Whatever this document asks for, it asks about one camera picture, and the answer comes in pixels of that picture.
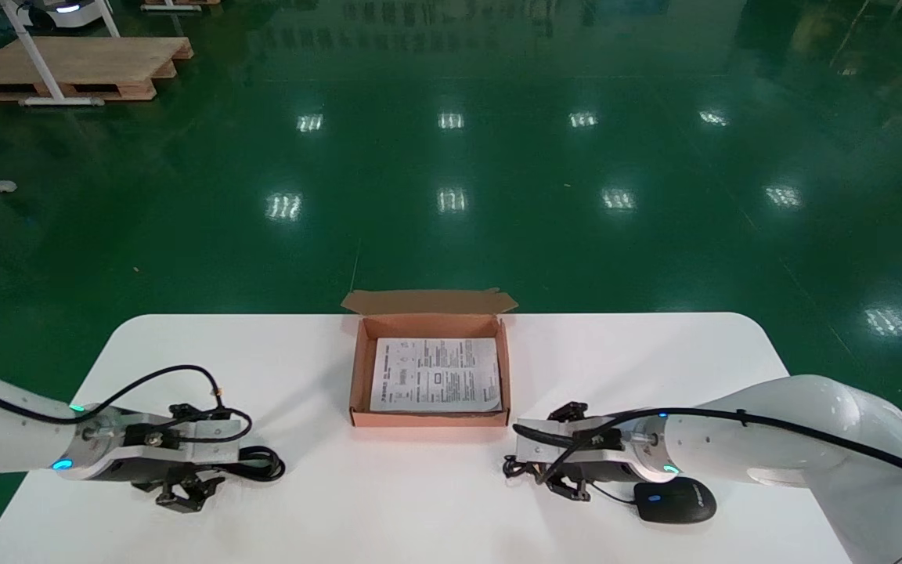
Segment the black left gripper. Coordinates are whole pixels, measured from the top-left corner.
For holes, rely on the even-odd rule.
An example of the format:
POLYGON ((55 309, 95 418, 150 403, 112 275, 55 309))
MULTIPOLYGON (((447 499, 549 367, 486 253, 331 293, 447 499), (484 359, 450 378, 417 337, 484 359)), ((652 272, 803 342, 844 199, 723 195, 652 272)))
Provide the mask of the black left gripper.
MULTIPOLYGON (((189 403, 169 406, 173 421, 225 420, 223 407, 201 410, 189 403)), ((118 458, 97 472, 97 482, 116 482, 136 488, 161 491, 155 497, 158 507, 180 514, 201 512, 226 478, 210 465, 162 461, 154 458, 118 458)))

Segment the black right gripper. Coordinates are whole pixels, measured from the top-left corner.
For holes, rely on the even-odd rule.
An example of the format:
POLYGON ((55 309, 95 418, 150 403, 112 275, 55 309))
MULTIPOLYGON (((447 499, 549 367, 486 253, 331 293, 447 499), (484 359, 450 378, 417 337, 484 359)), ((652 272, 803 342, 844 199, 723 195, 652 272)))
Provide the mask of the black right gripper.
MULTIPOLYGON (((548 415, 548 421, 586 420, 587 403, 569 401, 548 415)), ((647 481, 628 461, 592 460, 563 461, 556 472, 544 472, 543 485, 555 495, 569 501, 589 501, 588 483, 642 483, 647 481)))

